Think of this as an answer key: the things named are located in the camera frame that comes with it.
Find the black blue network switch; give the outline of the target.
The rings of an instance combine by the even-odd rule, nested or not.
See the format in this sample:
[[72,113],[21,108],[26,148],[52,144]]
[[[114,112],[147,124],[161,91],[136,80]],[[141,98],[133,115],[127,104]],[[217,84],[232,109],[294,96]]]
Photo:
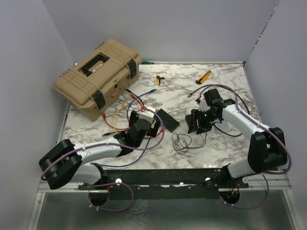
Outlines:
[[157,114],[161,118],[164,123],[164,126],[169,132],[173,133],[179,127],[180,123],[165,110],[159,109],[157,111]]

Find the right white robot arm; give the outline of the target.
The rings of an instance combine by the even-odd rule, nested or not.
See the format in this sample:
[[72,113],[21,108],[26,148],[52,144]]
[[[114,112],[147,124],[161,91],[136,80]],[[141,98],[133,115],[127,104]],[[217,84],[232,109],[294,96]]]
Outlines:
[[262,124],[243,111],[237,101],[223,99],[217,89],[204,93],[208,109],[193,109],[185,117],[188,133],[210,131],[216,121],[233,125],[249,140],[247,157],[222,168],[221,184],[232,187],[238,178],[251,174],[267,173],[288,163],[283,131]]

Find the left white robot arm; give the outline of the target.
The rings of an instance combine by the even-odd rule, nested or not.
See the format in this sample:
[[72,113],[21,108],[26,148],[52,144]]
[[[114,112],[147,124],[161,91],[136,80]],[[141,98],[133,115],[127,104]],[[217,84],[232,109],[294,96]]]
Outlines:
[[86,163],[102,158],[116,158],[134,150],[150,150],[140,148],[150,128],[151,123],[140,118],[126,133],[118,133],[104,141],[77,147],[69,139],[64,139],[39,161],[41,180],[48,182],[50,189],[58,189],[70,182],[78,169]]

